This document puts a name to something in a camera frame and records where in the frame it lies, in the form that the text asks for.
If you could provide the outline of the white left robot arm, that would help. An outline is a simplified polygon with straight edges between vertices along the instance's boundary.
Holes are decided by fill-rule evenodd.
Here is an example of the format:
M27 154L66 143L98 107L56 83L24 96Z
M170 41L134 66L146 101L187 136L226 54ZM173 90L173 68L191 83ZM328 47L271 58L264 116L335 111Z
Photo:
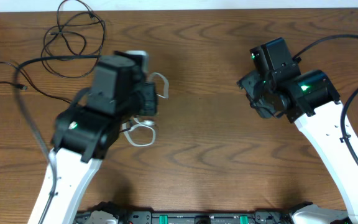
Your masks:
M108 149L137 116L157 112L155 84L143 50L100 57L93 84L80 90L55 120L52 150L29 223L72 223Z

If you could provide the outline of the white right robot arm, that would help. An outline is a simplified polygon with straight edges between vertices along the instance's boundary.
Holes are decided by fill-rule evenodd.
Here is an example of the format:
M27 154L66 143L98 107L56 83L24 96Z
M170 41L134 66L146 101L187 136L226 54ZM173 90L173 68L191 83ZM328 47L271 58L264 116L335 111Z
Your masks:
M346 103L321 70L301 73L300 55L291 55L283 38L250 50L255 70L237 85L246 91L250 107L261 118L286 116L309 140L323 161L344 204L345 211L303 203L286 216L289 223L358 223L358 137Z

